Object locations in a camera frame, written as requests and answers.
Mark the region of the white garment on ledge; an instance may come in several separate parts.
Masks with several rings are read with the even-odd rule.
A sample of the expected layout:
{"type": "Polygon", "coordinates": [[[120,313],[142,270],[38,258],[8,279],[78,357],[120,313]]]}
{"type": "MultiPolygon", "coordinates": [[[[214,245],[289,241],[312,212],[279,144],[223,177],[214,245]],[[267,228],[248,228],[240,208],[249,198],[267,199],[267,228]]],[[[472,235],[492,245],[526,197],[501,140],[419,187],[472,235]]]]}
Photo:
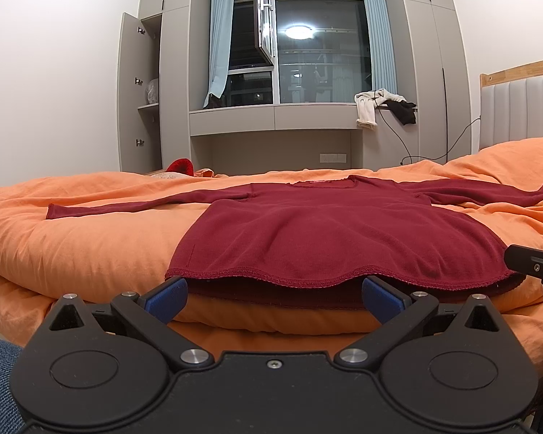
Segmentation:
{"type": "Polygon", "coordinates": [[[358,127],[376,129],[378,124],[375,121],[375,110],[386,101],[401,102],[405,101],[405,98],[396,93],[390,93],[383,88],[355,94],[354,102],[357,108],[358,127]]]}

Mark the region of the black garment on ledge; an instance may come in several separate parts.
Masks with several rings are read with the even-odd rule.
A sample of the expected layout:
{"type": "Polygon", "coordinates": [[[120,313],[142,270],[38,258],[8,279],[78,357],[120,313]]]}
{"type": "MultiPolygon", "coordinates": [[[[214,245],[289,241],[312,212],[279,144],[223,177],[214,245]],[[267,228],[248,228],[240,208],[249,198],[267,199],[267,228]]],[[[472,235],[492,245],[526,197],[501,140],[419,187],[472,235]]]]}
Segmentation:
{"type": "Polygon", "coordinates": [[[402,125],[416,124],[417,105],[408,101],[386,100],[384,102],[388,110],[396,117],[402,125]]]}

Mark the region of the white wall socket panel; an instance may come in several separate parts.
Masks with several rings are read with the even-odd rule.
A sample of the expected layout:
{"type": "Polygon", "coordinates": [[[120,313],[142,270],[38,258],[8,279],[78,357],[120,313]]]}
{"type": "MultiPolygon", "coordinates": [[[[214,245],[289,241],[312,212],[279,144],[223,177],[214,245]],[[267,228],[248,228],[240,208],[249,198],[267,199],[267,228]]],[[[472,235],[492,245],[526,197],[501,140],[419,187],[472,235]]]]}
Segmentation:
{"type": "Polygon", "coordinates": [[[320,163],[339,163],[343,165],[347,163],[347,155],[345,153],[321,153],[320,163]]]}

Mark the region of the open window sash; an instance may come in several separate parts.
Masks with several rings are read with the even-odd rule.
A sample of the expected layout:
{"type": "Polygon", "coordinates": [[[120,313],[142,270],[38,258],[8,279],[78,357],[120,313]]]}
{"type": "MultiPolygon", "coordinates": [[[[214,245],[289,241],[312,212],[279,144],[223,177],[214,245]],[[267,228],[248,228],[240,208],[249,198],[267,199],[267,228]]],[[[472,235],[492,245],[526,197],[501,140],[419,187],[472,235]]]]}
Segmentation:
{"type": "Polygon", "coordinates": [[[274,65],[272,0],[254,0],[255,47],[268,66],[274,65]]]}

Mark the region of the grey built-in wardrobe unit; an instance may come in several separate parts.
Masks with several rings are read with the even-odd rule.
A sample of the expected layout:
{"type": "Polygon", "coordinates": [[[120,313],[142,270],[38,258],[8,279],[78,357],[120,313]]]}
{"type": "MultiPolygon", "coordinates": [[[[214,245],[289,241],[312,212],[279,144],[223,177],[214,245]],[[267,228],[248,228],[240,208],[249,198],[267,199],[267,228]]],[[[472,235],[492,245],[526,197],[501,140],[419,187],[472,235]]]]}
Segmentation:
{"type": "Polygon", "coordinates": [[[234,0],[226,89],[207,108],[211,0],[140,0],[160,36],[161,167],[187,158],[223,174],[439,163],[471,151],[468,71],[453,0],[386,0],[402,125],[383,103],[358,127],[372,89],[364,0],[271,0],[274,65],[255,47],[254,0],[234,0]],[[320,163],[345,153],[347,163],[320,163]]]}

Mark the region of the orange duvet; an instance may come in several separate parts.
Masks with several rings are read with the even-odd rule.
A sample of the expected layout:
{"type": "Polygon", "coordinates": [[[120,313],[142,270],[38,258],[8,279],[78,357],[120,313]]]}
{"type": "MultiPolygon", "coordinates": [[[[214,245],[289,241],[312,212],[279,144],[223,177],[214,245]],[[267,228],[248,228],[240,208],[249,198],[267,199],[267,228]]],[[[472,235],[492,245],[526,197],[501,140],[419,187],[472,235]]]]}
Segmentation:
{"type": "MultiPolygon", "coordinates": [[[[14,344],[25,345],[66,293],[102,304],[123,291],[145,293],[162,284],[171,277],[167,271],[180,239],[205,210],[202,204],[184,204],[51,220],[47,216],[51,205],[98,207],[194,190],[330,181],[351,175],[396,182],[460,178],[535,191],[543,185],[543,138],[497,144],[444,165],[423,161],[376,171],[272,171],[175,179],[98,173],[1,187],[0,333],[14,344]]],[[[458,210],[489,227],[506,247],[519,244],[543,250],[543,201],[532,207],[465,203],[458,210]]],[[[189,299],[171,326],[213,353],[336,352],[378,327],[362,305],[364,276],[320,289],[288,288],[245,277],[185,278],[189,299]]],[[[491,287],[447,292],[380,277],[405,292],[426,290],[447,303],[460,303],[473,293],[487,294],[543,373],[543,285],[539,279],[511,273],[508,280],[491,287]]]]}

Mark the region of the dark red knit sweater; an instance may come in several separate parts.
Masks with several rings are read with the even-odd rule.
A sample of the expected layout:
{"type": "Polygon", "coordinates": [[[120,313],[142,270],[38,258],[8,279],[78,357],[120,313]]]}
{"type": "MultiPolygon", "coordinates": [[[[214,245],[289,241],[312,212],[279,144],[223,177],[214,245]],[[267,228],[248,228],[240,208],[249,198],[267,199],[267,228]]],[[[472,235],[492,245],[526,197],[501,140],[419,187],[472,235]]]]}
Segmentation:
{"type": "Polygon", "coordinates": [[[418,288],[477,290],[506,281],[505,243],[460,213],[472,203],[532,207],[535,191],[479,180],[422,182],[351,175],[340,180],[251,183],[98,207],[51,205],[51,220],[202,204],[176,246],[168,276],[252,278],[320,289],[364,275],[418,288]]]}

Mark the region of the bright red cloth item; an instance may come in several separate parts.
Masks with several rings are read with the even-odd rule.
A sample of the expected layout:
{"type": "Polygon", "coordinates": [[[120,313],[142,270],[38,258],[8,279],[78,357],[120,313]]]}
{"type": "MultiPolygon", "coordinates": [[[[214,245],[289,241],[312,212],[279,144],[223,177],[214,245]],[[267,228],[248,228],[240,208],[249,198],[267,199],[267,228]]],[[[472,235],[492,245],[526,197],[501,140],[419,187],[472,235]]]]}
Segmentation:
{"type": "Polygon", "coordinates": [[[188,176],[195,175],[195,169],[192,162],[187,158],[181,158],[173,161],[166,169],[167,173],[184,174],[188,176]]]}

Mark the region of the grey padded wooden headboard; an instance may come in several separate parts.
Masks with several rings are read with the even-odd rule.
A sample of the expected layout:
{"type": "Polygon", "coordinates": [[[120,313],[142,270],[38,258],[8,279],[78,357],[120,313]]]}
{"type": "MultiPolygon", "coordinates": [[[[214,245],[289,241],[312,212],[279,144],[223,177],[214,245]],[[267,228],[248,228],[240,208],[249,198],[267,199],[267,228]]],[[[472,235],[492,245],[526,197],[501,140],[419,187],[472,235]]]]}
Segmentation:
{"type": "Polygon", "coordinates": [[[479,148],[543,137],[543,60],[480,75],[479,148]]]}

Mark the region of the left light blue curtain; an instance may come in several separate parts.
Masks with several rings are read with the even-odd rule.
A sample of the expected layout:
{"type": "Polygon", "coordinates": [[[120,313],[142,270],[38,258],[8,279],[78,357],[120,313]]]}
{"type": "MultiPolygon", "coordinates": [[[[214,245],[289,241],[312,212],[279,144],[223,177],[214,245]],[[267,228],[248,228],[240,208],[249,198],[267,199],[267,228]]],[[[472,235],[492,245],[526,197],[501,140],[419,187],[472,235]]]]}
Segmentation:
{"type": "Polygon", "coordinates": [[[222,97],[226,89],[231,48],[234,0],[211,0],[207,108],[212,98],[222,97]]]}

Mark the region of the open grey wardrobe door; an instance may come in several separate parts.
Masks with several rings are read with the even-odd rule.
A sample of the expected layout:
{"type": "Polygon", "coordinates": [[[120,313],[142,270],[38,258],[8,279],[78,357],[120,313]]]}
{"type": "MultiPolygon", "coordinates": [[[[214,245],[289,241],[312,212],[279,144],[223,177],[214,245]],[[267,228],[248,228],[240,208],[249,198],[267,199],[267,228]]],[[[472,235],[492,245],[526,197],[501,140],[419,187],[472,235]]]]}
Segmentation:
{"type": "Polygon", "coordinates": [[[146,86],[159,78],[157,26],[122,15],[117,73],[117,129],[120,170],[147,174],[161,167],[159,102],[148,104],[146,86]]]}

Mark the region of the right light blue curtain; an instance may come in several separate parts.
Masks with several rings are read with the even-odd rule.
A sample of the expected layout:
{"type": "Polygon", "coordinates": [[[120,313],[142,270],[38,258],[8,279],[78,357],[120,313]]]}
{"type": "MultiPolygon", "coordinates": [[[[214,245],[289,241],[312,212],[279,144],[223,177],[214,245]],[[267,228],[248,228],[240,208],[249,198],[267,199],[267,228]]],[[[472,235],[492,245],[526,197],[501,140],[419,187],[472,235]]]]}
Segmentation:
{"type": "Polygon", "coordinates": [[[364,0],[372,64],[372,89],[397,91],[396,65],[386,0],[364,0]]]}

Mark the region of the light blue curtain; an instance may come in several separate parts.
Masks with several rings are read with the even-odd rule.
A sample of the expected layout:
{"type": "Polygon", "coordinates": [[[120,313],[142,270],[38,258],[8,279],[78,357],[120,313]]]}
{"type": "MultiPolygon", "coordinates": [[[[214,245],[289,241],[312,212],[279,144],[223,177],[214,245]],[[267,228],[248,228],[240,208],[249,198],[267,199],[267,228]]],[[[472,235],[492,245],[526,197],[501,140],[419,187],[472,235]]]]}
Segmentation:
{"type": "Polygon", "coordinates": [[[364,0],[372,64],[372,89],[397,91],[396,65],[386,0],[364,0]]]}
{"type": "Polygon", "coordinates": [[[234,0],[211,0],[207,108],[212,98],[222,97],[226,89],[231,48],[234,0]]]}

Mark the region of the plastic bag on shelf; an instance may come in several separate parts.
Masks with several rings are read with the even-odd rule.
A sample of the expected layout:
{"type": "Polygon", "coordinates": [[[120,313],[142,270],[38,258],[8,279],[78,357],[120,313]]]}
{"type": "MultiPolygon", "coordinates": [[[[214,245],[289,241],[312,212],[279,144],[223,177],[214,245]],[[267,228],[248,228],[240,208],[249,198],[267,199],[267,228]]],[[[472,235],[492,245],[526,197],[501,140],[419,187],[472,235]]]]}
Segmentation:
{"type": "Polygon", "coordinates": [[[157,77],[150,80],[146,86],[146,100],[148,104],[157,104],[160,100],[160,83],[157,77]]]}

